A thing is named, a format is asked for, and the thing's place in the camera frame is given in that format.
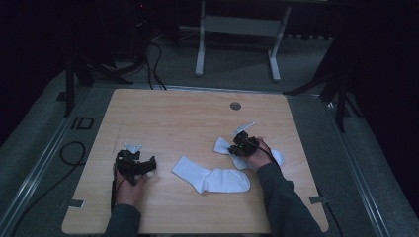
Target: sleeve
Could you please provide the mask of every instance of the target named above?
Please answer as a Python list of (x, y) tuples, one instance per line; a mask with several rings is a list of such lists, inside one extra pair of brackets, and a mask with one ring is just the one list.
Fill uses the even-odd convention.
[(281, 169), (271, 163), (257, 171), (264, 194), (272, 236), (323, 236), (320, 227), (287, 181)]
[(136, 237), (141, 213), (133, 206), (118, 204), (112, 212), (108, 227), (102, 237)]

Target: person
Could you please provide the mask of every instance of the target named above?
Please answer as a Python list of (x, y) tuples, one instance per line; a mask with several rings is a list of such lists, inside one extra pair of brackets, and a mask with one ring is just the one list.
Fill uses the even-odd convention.
[[(256, 170), (263, 190), (265, 210), (274, 237), (323, 236), (317, 222), (294, 191), (294, 184), (284, 178), (281, 168), (273, 161), (270, 148), (262, 137), (257, 138), (259, 149), (241, 157)], [(146, 175), (133, 186), (117, 172), (116, 205), (103, 236), (137, 236), (140, 212), (136, 209), (143, 193)]]

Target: table top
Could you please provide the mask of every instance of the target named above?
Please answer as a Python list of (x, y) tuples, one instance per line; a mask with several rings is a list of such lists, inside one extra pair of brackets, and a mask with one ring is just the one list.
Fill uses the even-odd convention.
[[(241, 105), (236, 111), (232, 102)], [(93, 144), (62, 224), (68, 234), (103, 233), (111, 216), (112, 167), (124, 143), (141, 144), (141, 161), (155, 156), (157, 170), (145, 186), (140, 233), (269, 233), (263, 194), (253, 170), (243, 170), (246, 193), (200, 195), (171, 170), (185, 155), (206, 169), (235, 169), (228, 155), (213, 152), (221, 136), (254, 120), (249, 136), (262, 136), (285, 156), (284, 176), (323, 231), (328, 223), (318, 196), (287, 99), (283, 95), (217, 91), (116, 90)]]

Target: hand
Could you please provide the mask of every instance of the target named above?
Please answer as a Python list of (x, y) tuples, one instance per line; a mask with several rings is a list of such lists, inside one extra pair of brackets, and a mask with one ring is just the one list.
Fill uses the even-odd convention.
[(142, 199), (143, 187), (147, 182), (147, 175), (141, 176), (136, 184), (133, 186), (123, 175), (117, 171), (117, 193), (115, 199), (115, 205), (117, 204), (128, 204), (137, 208), (139, 202)]
[[(271, 148), (269, 148), (268, 145), (263, 141), (263, 138), (258, 137), (257, 139), (259, 140), (259, 147), (264, 149), (268, 153), (271, 153)], [(241, 158), (249, 162), (256, 170), (268, 163), (272, 163), (271, 157), (259, 148), (256, 149), (253, 155)]]

